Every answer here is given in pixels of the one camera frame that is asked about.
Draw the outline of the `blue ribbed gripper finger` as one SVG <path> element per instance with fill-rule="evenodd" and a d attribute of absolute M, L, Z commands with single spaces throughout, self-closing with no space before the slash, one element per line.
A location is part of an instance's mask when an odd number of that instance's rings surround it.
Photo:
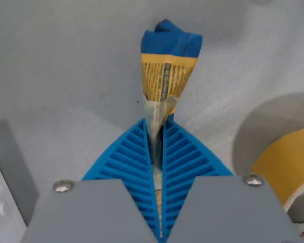
<path fill-rule="evenodd" d="M 163 130 L 165 242 L 301 242 L 265 178 L 234 176 L 174 121 Z"/>
<path fill-rule="evenodd" d="M 23 242 L 158 242 L 159 233 L 147 128 L 141 120 L 82 180 L 53 184 Z"/>

